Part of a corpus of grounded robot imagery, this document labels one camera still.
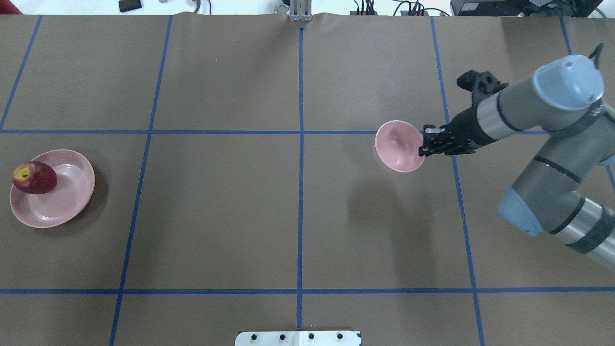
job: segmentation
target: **grid square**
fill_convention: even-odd
[[[548,137],[516,135],[457,159],[478,287],[615,286],[609,270],[546,232],[526,235],[496,211]],[[596,167],[579,192],[597,203],[615,205],[603,167]]]
[[[296,288],[298,139],[154,135],[126,288]]]
[[[303,287],[469,287],[451,159],[397,174],[372,135],[305,138]]]
[[[422,128],[444,119],[427,17],[322,14],[304,45],[307,130],[377,130],[392,119]]]
[[[0,176],[57,148],[82,153],[96,174],[90,203],[73,220],[38,230],[0,204],[0,288],[117,289],[143,158],[145,135],[1,134]]]
[[[480,294],[487,345],[611,345],[613,292]]]
[[[147,129],[168,20],[45,16],[4,128]]]
[[[513,84],[546,63],[568,55],[558,18],[435,18],[442,78],[450,118],[471,106],[471,94],[457,86],[469,70],[490,71]]]
[[[472,294],[305,294],[303,328],[360,331],[365,345],[478,345]]]
[[[589,55],[598,46],[604,43],[600,55],[600,72],[605,79],[604,100],[609,104],[615,103],[615,22],[608,19],[592,18],[564,18],[566,32],[573,54]]]
[[[298,49],[283,15],[174,16],[154,127],[298,130]]]
[[[0,21],[0,33],[10,32],[0,35],[0,51],[3,52],[0,68],[0,119],[36,26],[35,16],[24,17],[4,15]]]
[[[243,331],[296,329],[296,296],[127,295],[116,345],[234,345]]]
[[[108,345],[114,294],[0,294],[2,344]]]

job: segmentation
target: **black cable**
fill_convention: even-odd
[[[408,12],[408,15],[414,15],[416,13],[416,9],[419,7],[419,2],[417,1],[415,3],[415,6],[412,7],[412,10],[410,10],[410,12]]]
[[[374,14],[374,5],[372,3],[371,0],[365,0],[365,2],[367,2],[367,6],[365,8],[365,14],[367,15],[373,15]]]
[[[209,15],[212,15],[212,0],[207,0],[209,2]],[[194,13],[197,13],[200,10],[200,0],[196,0],[196,8],[194,9]]]
[[[441,10],[441,9],[436,9],[436,8],[434,8],[434,7],[428,7],[427,9],[426,9],[426,8],[423,8],[423,15],[425,15],[425,11],[426,11],[426,10],[436,10],[436,11],[440,11],[440,13],[444,13],[444,15],[446,15],[447,17],[450,17],[450,16],[451,16],[450,14],[448,14],[448,13],[444,12],[443,10]]]
[[[408,4],[408,11],[410,11],[410,9],[412,8],[412,2],[410,2],[410,1],[400,1],[399,5],[397,5],[397,8],[395,9],[395,12],[393,12],[393,15],[397,14],[397,10],[399,10],[399,7],[401,7],[403,4]]]
[[[593,61],[593,64],[596,66],[596,68],[598,68],[598,63],[600,62],[600,54],[602,53],[602,48],[604,47],[604,43],[599,44],[598,47],[596,47],[596,49],[594,49],[593,52],[588,56],[588,58],[596,57],[596,59],[594,59]]]

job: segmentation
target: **pink plate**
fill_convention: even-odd
[[[376,133],[374,145],[380,161],[396,172],[415,171],[425,161],[425,156],[419,156],[423,135],[405,121],[384,123]]]
[[[77,216],[94,192],[90,161],[73,150],[52,150],[32,161],[50,165],[58,175],[58,185],[43,195],[29,195],[12,185],[10,208],[15,217],[34,228],[49,228]]]

